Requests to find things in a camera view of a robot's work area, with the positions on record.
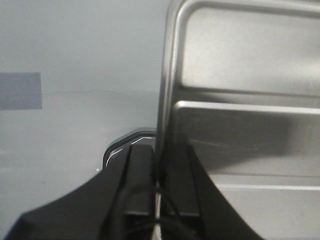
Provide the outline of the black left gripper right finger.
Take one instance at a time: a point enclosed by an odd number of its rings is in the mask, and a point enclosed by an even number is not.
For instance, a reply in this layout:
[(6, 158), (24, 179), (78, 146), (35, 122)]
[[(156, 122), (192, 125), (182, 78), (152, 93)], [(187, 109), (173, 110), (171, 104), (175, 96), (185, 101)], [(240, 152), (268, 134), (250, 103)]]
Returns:
[(212, 182), (191, 145), (167, 146), (160, 169), (160, 184), (181, 218), (201, 230), (204, 239), (262, 239)]

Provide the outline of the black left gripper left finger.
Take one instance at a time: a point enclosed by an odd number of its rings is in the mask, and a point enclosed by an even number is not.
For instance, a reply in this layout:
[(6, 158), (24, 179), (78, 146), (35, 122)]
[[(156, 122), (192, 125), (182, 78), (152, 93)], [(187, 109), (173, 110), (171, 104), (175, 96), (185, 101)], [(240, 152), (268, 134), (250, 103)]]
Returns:
[(127, 171), (149, 178), (154, 151), (133, 144), (121, 150), (88, 182), (46, 205), (23, 213), (6, 240), (98, 240)]

